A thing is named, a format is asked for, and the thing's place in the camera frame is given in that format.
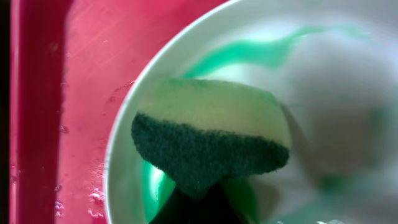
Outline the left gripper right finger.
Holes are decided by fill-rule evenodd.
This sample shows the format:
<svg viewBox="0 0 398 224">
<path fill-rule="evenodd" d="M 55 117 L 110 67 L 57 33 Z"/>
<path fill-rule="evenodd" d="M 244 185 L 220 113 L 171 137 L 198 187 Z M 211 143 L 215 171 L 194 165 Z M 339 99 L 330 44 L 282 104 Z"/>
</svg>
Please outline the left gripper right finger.
<svg viewBox="0 0 398 224">
<path fill-rule="evenodd" d="M 201 201 L 199 224 L 258 224 L 258 201 L 246 179 L 223 180 Z"/>
</svg>

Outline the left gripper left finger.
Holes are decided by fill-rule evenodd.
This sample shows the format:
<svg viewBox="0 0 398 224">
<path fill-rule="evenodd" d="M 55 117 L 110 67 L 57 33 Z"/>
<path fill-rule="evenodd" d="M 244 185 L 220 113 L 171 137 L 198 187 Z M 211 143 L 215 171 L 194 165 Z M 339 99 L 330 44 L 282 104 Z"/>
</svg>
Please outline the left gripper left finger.
<svg viewBox="0 0 398 224">
<path fill-rule="evenodd" d="M 179 188 L 174 189 L 150 224 L 189 224 L 199 201 L 192 199 Z"/>
</svg>

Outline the green yellow sponge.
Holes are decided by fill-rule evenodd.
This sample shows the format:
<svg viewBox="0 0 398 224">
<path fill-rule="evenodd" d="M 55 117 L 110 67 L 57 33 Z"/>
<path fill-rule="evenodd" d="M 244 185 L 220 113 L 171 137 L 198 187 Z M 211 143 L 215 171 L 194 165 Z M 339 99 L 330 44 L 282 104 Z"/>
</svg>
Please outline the green yellow sponge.
<svg viewBox="0 0 398 224">
<path fill-rule="evenodd" d="M 291 138 L 268 91 L 218 80 L 169 78 L 140 102 L 131 136 L 141 157 L 191 198 L 223 179 L 283 168 Z"/>
</svg>

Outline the white plate green streak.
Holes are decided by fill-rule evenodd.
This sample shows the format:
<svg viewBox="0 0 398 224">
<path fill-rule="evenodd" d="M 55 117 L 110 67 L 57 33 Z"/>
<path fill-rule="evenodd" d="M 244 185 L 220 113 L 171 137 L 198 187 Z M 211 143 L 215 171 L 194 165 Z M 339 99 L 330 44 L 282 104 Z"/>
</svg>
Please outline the white plate green streak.
<svg viewBox="0 0 398 224">
<path fill-rule="evenodd" d="M 146 223 L 165 175 L 144 162 L 130 135 L 137 102 L 165 77 L 186 74 L 235 41 L 296 43 L 277 64 L 246 56 L 209 79 L 270 91 L 293 139 L 289 164 L 249 179 L 258 223 L 397 222 L 397 1 L 229 1 L 176 35 L 125 97 L 108 142 L 110 223 Z"/>
</svg>

